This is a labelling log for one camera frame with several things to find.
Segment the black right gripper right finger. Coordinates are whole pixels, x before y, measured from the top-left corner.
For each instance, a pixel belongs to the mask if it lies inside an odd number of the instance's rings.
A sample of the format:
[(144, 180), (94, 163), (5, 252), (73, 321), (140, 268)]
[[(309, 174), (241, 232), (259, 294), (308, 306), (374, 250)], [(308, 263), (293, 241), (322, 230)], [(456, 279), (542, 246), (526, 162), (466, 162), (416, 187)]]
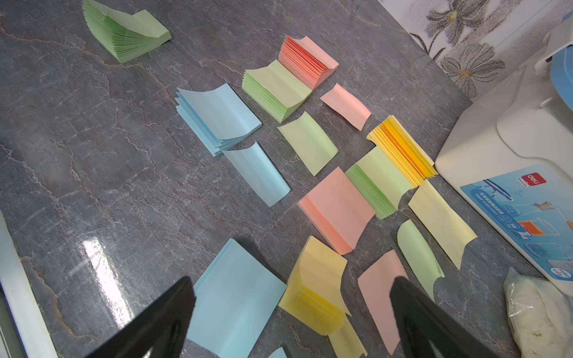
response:
[(401, 346), (406, 357), (495, 357), (407, 278), (397, 277), (390, 291)]

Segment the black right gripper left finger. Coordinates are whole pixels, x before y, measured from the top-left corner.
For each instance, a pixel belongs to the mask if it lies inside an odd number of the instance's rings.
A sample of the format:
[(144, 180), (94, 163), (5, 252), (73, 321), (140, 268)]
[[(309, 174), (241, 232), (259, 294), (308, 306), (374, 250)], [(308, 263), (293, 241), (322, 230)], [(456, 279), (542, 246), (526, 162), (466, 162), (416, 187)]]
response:
[(192, 280), (183, 276), (89, 357), (179, 357), (195, 308)]

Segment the torn green memo page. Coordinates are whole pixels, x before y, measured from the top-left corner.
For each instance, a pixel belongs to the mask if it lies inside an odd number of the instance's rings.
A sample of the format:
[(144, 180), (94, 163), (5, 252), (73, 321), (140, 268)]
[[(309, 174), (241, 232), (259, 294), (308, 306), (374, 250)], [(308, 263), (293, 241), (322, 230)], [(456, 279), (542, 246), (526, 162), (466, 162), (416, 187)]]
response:
[(445, 277), (429, 244), (420, 233), (414, 222), (407, 220), (397, 233), (398, 247), (413, 270), (419, 283), (435, 301), (434, 284), (440, 277)]

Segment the torn pink memo page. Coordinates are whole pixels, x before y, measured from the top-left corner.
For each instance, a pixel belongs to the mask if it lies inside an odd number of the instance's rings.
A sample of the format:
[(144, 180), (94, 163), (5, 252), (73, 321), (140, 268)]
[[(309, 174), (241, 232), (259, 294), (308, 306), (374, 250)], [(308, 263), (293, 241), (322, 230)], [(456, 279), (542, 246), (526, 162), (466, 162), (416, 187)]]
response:
[(397, 277), (407, 278), (407, 274), (395, 250), (390, 250), (358, 278), (364, 301), (390, 355), (394, 354), (400, 342), (390, 300), (390, 291)]

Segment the blue memo pad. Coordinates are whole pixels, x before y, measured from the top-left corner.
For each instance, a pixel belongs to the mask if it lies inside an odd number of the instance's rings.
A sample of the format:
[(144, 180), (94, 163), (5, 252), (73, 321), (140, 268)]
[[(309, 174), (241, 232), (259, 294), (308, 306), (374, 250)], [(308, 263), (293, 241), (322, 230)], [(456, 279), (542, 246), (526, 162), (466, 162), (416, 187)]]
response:
[(176, 101), (179, 115), (215, 158), (262, 126), (229, 84), (204, 92), (178, 89)]
[(187, 338), (218, 357), (248, 357), (286, 288), (229, 239), (194, 284)]

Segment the torn yellow memo page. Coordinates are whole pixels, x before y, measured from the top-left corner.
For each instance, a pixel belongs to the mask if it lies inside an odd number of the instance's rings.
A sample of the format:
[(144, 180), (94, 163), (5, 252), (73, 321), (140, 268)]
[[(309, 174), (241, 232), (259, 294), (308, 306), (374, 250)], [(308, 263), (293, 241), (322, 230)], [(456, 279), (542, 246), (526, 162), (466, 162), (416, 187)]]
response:
[(465, 247), (478, 237), (473, 229), (448, 205), (429, 180), (418, 187), (408, 206), (460, 270)]

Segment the yellow memo pad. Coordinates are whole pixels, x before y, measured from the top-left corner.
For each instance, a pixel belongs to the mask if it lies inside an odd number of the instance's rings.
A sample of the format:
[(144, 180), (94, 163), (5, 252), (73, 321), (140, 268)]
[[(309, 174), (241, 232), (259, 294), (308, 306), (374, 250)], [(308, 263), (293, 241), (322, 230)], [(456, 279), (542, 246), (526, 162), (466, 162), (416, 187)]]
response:
[(425, 179), (438, 175), (435, 162), (395, 116), (388, 116), (366, 138), (385, 153), (412, 187), (418, 187)]
[(341, 293), (347, 263), (316, 237), (308, 237), (279, 307), (322, 336), (337, 332), (350, 314)]

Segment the torn blue memo page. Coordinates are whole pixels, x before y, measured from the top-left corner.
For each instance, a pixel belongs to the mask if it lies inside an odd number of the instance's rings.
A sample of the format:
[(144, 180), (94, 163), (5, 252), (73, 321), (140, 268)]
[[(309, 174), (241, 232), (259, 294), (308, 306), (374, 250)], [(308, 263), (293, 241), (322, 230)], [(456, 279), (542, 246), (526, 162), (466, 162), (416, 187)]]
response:
[(279, 347), (275, 351), (273, 351), (268, 356), (268, 358), (287, 358), (287, 354), (283, 347)]

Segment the pink memo pad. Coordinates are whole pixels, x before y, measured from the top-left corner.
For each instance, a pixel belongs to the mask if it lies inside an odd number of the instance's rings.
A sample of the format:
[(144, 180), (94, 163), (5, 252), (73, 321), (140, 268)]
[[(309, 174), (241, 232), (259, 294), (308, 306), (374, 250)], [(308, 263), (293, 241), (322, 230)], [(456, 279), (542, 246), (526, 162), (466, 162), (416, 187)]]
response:
[(338, 254), (355, 250), (375, 210), (337, 167), (299, 202), (308, 219)]
[(339, 66), (329, 54), (309, 37), (287, 36), (282, 44), (279, 62), (310, 89), (316, 89)]

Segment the small green memo pad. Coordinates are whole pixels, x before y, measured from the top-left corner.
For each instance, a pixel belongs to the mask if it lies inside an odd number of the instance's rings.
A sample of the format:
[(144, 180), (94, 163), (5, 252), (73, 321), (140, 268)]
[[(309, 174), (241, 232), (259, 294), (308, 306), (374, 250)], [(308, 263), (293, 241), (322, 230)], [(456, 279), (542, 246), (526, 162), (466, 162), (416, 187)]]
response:
[(92, 35), (122, 64), (172, 38), (147, 10), (130, 15), (97, 1), (83, 1), (82, 10)]

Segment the white storage box blue lid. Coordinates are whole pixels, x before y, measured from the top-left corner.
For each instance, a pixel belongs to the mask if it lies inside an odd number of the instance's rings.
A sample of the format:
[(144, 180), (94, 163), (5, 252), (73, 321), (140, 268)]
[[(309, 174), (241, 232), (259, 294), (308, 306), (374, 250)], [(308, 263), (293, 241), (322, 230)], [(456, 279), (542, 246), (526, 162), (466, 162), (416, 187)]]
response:
[(572, 294), (572, 16), (459, 117), (438, 173), (565, 295)]

